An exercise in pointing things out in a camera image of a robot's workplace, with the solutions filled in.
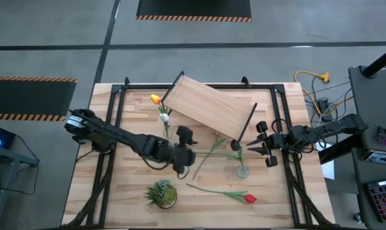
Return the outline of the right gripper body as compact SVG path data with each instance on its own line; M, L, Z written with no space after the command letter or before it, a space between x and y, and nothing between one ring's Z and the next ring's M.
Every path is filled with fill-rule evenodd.
M259 134L266 133L267 134L267 123L266 121L260 121L256 125L256 130ZM289 145L287 142L287 137L284 135L282 132L277 132L274 134L267 134L267 138L263 141L260 142L261 147L266 146L269 149L269 154L266 155L266 166L267 167L274 167L278 164L277 157L272 154L273 150L280 150L284 153L283 162L284 163L289 163L290 162L290 157L289 157Z

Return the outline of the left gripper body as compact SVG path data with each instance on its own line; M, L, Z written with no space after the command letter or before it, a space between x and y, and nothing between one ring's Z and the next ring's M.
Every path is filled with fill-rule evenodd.
M179 143L171 148L173 152L170 163L177 174L184 174L185 168L192 166L196 160L196 154L188 144L188 140L193 139L193 131L187 126L179 126L176 134Z

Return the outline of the pink artificial tulip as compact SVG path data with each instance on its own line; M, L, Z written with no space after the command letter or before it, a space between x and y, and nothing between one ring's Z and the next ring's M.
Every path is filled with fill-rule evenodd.
M203 158L203 160L201 161L201 163L199 164L199 166L197 167L193 177L192 177L192 180L194 180L196 178L196 175L198 174L200 168L202 167L202 165L205 163L205 161L207 160L207 158L221 145L223 144L224 142L226 141L226 138L221 138L220 135L216 134L216 140L215 142L213 143L212 147L210 148L210 151L205 155L205 157Z

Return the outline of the white artificial tulip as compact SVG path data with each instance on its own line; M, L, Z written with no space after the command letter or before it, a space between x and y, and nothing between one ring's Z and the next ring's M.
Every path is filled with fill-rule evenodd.
M168 139L169 138L169 115L166 113L161 113L159 114L159 116L164 124L165 137Z

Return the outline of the red artificial tulip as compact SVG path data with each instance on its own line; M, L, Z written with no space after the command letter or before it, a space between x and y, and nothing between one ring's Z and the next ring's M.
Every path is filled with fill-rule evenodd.
M204 191L204 192L211 192L211 193L215 193L215 194L223 194L223 195L228 196L228 197L230 197L232 199L240 201L241 203L244 203L244 204L253 204L253 203L255 203L257 201L257 198L254 197L251 194L248 194L247 191L222 192L222 191L208 190L208 189L204 189L204 188L199 188L199 187L191 185L191 184L187 184L187 185L192 187L192 188L196 188L198 190Z

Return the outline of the yellow artificial tulip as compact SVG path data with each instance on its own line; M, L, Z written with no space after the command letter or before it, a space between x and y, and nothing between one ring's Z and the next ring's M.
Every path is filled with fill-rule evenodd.
M150 95L151 101L158 107L159 114L166 113L169 115L169 109L163 104L161 97L155 94Z

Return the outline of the smooth clear glass vase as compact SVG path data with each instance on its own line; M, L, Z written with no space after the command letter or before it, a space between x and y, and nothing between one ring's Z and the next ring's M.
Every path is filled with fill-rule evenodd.
M176 131L177 131L177 126L164 126L164 129L163 129L163 137L165 139L167 139L169 142L175 142L176 141L176 138L177 138L177 134L176 134Z

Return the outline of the succulent plant in black bowl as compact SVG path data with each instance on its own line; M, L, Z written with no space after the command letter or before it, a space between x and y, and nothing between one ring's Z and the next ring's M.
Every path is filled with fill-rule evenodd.
M169 180L155 182L151 187L146 188L144 195L149 200L149 205L155 205L164 210L172 208L178 198L177 189Z

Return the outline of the black power strip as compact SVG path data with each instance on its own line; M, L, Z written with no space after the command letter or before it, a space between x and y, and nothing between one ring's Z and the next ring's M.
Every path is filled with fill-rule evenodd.
M328 103L328 100L319 99L317 104L318 104L319 111L321 112L321 120L330 121L332 119L332 115L330 113L330 105Z

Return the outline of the white paper sheet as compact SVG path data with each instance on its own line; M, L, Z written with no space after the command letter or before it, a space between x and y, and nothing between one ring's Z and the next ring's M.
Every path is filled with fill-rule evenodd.
M332 144L329 144L329 143L324 144L323 142L316 143L316 149L318 151L324 150L324 146L326 148L329 148L332 146ZM322 164L321 169L323 171L323 176L325 179L335 180L335 169L334 169L334 161L333 160L331 160L325 164Z

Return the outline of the grey equipment cart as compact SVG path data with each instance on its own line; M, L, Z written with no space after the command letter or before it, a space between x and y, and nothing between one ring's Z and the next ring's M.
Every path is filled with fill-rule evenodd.
M378 127L386 128L386 70L374 79L364 77L359 67L348 69L355 108L369 126L362 134L362 148L353 148L351 155L359 190L358 202L362 221L370 230L386 230L386 222L379 222L365 185L386 181L386 164L365 162L362 156L369 150L386 151L386 145L374 140Z

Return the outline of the rainbow backlit keyboard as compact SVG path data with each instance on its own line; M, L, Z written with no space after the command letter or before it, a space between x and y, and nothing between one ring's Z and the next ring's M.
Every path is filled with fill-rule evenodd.
M386 180L366 183L364 188L377 219L386 222Z

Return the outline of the black hazard-striped floor mat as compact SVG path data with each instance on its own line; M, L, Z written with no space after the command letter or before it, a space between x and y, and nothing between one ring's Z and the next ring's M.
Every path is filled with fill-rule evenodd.
M139 0L137 20L252 21L250 0Z
M0 120L64 121L77 79L0 76Z

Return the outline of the grey metal side stand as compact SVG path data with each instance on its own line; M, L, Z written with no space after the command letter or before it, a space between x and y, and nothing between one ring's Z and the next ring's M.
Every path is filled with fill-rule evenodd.
M14 179L17 177L17 169L21 163L27 164L30 167L37 167L38 161L33 157L27 157L19 153L14 153L8 149L0 148L0 157L4 157L11 163L10 172L7 175L7 179L3 183L3 187L0 188L0 220L5 204L10 195Z

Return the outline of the wooden shelf with black frame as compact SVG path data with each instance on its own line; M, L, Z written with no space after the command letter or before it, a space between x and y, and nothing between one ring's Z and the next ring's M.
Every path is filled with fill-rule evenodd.
M206 127L241 141L258 106L180 74L162 103Z

